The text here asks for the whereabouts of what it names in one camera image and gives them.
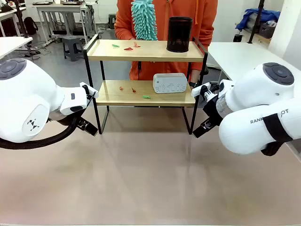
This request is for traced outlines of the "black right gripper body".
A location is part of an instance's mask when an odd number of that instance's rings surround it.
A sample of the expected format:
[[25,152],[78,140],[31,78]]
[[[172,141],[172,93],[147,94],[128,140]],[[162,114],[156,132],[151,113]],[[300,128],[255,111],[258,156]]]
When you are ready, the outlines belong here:
[[218,100],[218,95],[213,93],[205,93],[204,98],[206,104],[203,108],[203,111],[207,114],[208,119],[204,121],[203,125],[220,125],[223,118],[217,111],[216,103]]

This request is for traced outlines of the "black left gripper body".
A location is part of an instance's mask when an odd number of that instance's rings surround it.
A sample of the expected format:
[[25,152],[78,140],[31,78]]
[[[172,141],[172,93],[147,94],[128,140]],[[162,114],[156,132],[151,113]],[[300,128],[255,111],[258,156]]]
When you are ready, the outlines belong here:
[[48,121],[57,121],[62,125],[71,125],[74,118],[76,119],[80,116],[81,111],[77,111],[66,116],[63,115],[58,109],[56,109],[55,111],[50,112]]

